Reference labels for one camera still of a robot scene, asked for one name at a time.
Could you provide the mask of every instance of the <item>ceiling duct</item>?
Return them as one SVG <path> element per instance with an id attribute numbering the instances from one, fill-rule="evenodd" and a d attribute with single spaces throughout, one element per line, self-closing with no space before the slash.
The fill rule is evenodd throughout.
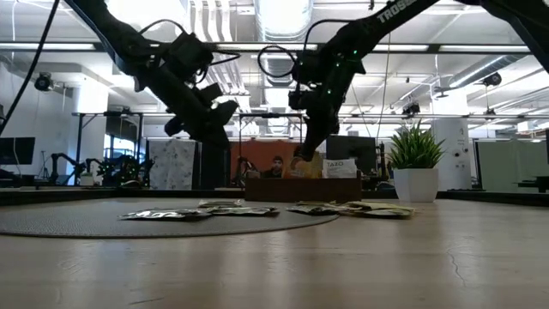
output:
<path id="1" fill-rule="evenodd" d="M 450 88 L 462 88 L 514 64 L 526 55 L 489 56 L 449 79 Z"/>
<path id="2" fill-rule="evenodd" d="M 297 42 L 305 39 L 311 24 L 313 0 L 254 0 L 259 39 L 264 42 Z M 291 59 L 268 59 L 266 69 L 282 75 L 292 69 Z M 292 77 L 267 77 L 273 86 L 287 87 Z"/>

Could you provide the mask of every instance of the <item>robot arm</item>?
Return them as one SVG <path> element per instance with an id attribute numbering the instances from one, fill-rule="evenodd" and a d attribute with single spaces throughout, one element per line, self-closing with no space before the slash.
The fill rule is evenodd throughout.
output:
<path id="1" fill-rule="evenodd" d="M 214 59 L 193 33 L 183 31 L 172 43 L 156 42 L 112 16 L 104 0 L 65 2 L 98 35 L 117 67 L 134 77 L 136 91 L 149 87 L 175 113 L 165 126 L 169 136 L 185 130 L 192 139 L 228 148 L 223 125 L 238 104 L 228 101 L 212 109 L 212 100 L 222 95 L 217 84 L 202 90 L 187 86 L 196 84 L 196 72 L 206 74 Z"/>
<path id="2" fill-rule="evenodd" d="M 397 29 L 438 0 L 398 0 L 376 14 L 351 21 L 319 51 L 303 50 L 293 67 L 298 82 L 289 95 L 290 107 L 307 111 L 307 135 L 301 156 L 310 161 L 314 151 L 339 130 L 338 112 L 355 74 L 364 74 L 362 58 L 388 33 Z M 549 8 L 542 0 L 459 0 L 481 5 L 506 20 L 521 36 L 546 70 L 549 70 Z M 304 84 L 311 90 L 300 90 Z"/>

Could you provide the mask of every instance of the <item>wooden table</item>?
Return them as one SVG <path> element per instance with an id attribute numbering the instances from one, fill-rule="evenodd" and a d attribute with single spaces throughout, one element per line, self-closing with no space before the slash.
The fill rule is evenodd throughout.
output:
<path id="1" fill-rule="evenodd" d="M 0 237 L 0 308 L 547 308 L 547 209 L 416 207 L 226 237 Z"/>

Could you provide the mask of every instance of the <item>ceiling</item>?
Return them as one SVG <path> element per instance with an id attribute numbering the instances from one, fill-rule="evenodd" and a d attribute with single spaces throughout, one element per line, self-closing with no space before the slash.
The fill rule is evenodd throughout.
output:
<path id="1" fill-rule="evenodd" d="M 141 20 L 147 18 L 172 18 L 183 23 L 188 30 L 197 31 L 196 24 L 203 18 L 202 29 L 208 32 L 208 3 L 215 5 L 213 16 L 217 18 L 217 34 L 221 36 L 220 1 L 203 1 L 203 12 L 200 12 L 200 3 L 195 0 L 131 0 L 131 16 L 135 20 L 140 16 Z M 292 3 L 288 0 L 280 0 L 280 23 L 284 21 L 285 9 L 283 3 Z M 374 10 L 381 9 L 383 2 L 376 2 Z M 257 42 L 260 35 L 257 31 L 255 6 L 252 0 L 230 0 L 230 34 L 237 42 Z M 45 20 L 49 13 L 51 0 L 0 0 L 0 42 L 1 41 L 27 41 L 39 40 Z M 368 11 L 368 2 L 355 0 L 315 0 L 311 23 L 322 19 L 356 19 L 371 15 Z M 53 22 L 48 40 L 69 42 L 98 41 L 96 35 L 89 30 L 83 22 L 63 4 L 63 9 L 58 11 Z M 328 41 L 341 24 L 327 23 L 315 28 L 311 33 L 310 42 L 322 43 Z M 150 39 L 171 41 L 176 33 L 172 25 L 162 25 L 158 29 L 147 34 Z M 207 33 L 205 38 L 211 40 L 212 35 Z M 386 36 L 382 43 L 389 43 Z M 492 17 L 483 9 L 468 7 L 454 1 L 440 1 L 423 14 L 413 18 L 407 24 L 396 29 L 390 35 L 392 44 L 522 44 L 515 31 L 504 21 Z M 17 52 L 15 57 L 20 61 L 28 61 L 33 56 L 28 52 Z M 424 82 L 433 82 L 437 76 L 441 81 L 462 72 L 475 63 L 486 58 L 485 55 L 410 55 L 410 54 L 371 54 L 364 58 L 363 63 L 367 74 L 355 76 L 353 84 L 347 93 L 347 100 L 341 112 L 380 112 L 400 113 L 402 106 L 407 104 L 406 95 Z M 135 93 L 133 79 L 121 75 L 113 66 L 111 59 L 102 52 L 44 52 L 40 57 L 44 67 L 53 68 L 56 64 L 78 64 L 85 70 L 76 70 L 73 74 L 60 71 L 53 74 L 58 82 L 65 82 L 68 87 L 81 87 L 85 79 L 92 77 L 110 89 L 109 104 L 111 106 L 130 106 L 135 111 L 162 112 L 163 108 L 155 97 L 148 91 Z M 235 61 L 236 66 L 220 66 L 217 70 L 223 75 L 239 75 L 243 87 L 250 94 L 250 109 L 253 112 L 267 111 L 273 106 L 280 106 L 280 102 L 271 102 L 266 99 L 266 88 L 272 88 L 266 82 L 256 63 L 256 55 L 245 53 Z M 531 100 L 524 100 L 520 104 L 514 104 L 524 95 L 549 86 L 549 76 L 541 70 L 540 64 L 533 56 L 528 56 L 518 62 L 499 71 L 503 77 L 503 83 L 498 88 L 469 85 L 464 89 L 468 95 L 468 111 L 482 113 L 486 106 L 500 104 L 501 112 L 517 114 L 528 111 L 549 111 L 549 93 Z M 277 93 L 281 100 L 285 100 L 285 89 Z M 422 112 L 431 111 L 431 93 L 429 87 L 413 94 L 413 100 L 419 102 Z M 149 123 L 164 121 L 163 119 L 147 120 Z M 503 124 L 512 125 L 515 122 L 507 121 Z"/>

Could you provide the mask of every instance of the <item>computer screen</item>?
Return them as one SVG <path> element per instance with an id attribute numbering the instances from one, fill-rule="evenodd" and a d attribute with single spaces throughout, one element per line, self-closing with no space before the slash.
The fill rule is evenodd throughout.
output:
<path id="1" fill-rule="evenodd" d="M 0 164 L 16 165 L 17 161 L 20 165 L 33 164 L 35 141 L 34 137 L 0 138 Z"/>
<path id="2" fill-rule="evenodd" d="M 326 139 L 326 159 L 355 159 L 362 173 L 377 170 L 376 139 L 362 136 L 330 136 Z"/>

